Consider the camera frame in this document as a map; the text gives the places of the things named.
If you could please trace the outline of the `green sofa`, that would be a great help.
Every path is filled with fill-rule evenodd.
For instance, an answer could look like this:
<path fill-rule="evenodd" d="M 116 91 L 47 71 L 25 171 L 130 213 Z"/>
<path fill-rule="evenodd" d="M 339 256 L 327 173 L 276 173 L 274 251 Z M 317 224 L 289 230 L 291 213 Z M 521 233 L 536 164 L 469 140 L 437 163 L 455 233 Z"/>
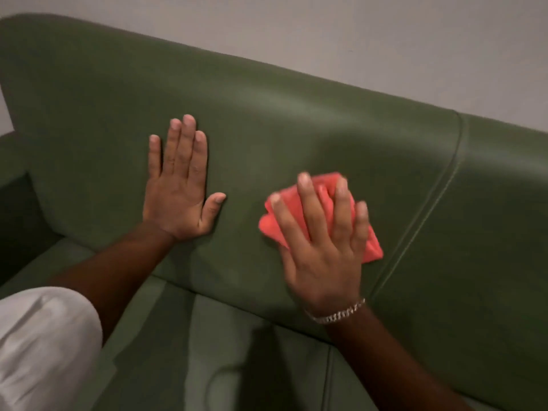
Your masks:
<path fill-rule="evenodd" d="M 140 218 L 148 135 L 193 115 L 228 200 L 161 272 L 319 337 L 258 223 L 299 172 L 340 172 L 385 325 L 463 394 L 548 411 L 548 134 L 57 15 L 0 20 L 0 85 L 45 218 L 93 249 Z"/>

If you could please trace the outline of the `person's right forearm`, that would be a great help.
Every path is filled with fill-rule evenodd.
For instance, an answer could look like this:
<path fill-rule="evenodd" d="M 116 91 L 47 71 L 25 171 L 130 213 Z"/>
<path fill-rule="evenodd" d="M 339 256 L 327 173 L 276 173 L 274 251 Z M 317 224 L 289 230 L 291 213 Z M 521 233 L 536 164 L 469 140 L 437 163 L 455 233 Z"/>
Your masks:
<path fill-rule="evenodd" d="M 363 306 L 325 329 L 379 411 L 474 411 Z"/>

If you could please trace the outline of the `person's left forearm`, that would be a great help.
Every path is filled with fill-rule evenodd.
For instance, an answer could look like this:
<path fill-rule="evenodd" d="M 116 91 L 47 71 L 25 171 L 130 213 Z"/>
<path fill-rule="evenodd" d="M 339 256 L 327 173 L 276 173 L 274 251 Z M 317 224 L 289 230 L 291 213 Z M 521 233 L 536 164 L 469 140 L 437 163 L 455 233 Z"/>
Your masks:
<path fill-rule="evenodd" d="M 176 243 L 174 235 L 144 221 L 107 248 L 49 281 L 73 290 L 96 310 L 105 345 L 136 292 Z"/>

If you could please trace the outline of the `person's left hand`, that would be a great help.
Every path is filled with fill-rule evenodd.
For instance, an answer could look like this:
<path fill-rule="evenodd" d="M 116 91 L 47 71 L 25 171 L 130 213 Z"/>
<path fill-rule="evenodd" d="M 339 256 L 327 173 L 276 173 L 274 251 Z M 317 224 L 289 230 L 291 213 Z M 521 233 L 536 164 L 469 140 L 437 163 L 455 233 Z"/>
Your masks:
<path fill-rule="evenodd" d="M 197 129 L 194 149 L 190 161 L 188 178 L 174 170 L 176 151 L 176 122 L 171 119 L 167 137 L 162 142 L 162 173 L 149 179 L 145 188 L 142 212 L 143 221 L 153 222 L 174 235 L 178 241 L 200 237 L 200 215 L 206 196 L 208 170 L 208 140 L 203 131 Z"/>

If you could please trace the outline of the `person's right hand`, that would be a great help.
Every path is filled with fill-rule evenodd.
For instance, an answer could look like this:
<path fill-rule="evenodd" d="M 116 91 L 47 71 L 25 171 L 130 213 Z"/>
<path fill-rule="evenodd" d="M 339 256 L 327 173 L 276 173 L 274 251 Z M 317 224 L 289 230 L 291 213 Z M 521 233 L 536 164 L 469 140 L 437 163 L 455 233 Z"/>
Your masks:
<path fill-rule="evenodd" d="M 270 197 L 278 225 L 289 248 L 280 248 L 284 278 L 316 323 L 327 325 L 353 314 L 366 302 L 360 295 L 361 261 L 351 237 L 355 218 L 346 178 L 337 182 L 332 246 L 314 246 L 307 240 L 279 193 Z"/>

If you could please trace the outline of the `red cleaning cloth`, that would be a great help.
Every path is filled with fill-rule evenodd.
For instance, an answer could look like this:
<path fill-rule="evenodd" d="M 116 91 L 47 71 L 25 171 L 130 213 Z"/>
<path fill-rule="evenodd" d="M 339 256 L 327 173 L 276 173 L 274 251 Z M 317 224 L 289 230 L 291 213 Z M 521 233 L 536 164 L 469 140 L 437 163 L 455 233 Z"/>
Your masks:
<path fill-rule="evenodd" d="M 337 182 L 341 174 L 333 172 L 329 174 L 323 174 L 313 176 L 312 182 L 319 197 L 319 201 L 324 209 L 326 224 L 328 231 L 332 230 L 333 217 L 334 217 L 334 197 L 336 193 Z M 279 191 L 286 207 L 291 212 L 293 218 L 297 222 L 299 228 L 302 230 L 304 237 L 310 240 L 310 235 L 307 229 L 304 211 L 300 196 L 298 194 L 297 185 L 290 186 L 288 188 Z M 289 248 L 284 235 L 278 225 L 275 218 L 270 199 L 265 201 L 266 214 L 264 214 L 258 224 L 258 228 L 264 236 L 276 241 L 278 244 L 285 248 Z M 362 263 L 370 263 L 382 259 L 384 252 L 379 244 L 379 241 L 374 233 L 373 228 L 370 226 L 368 229 L 368 240 L 366 242 L 366 248 L 362 256 Z"/>

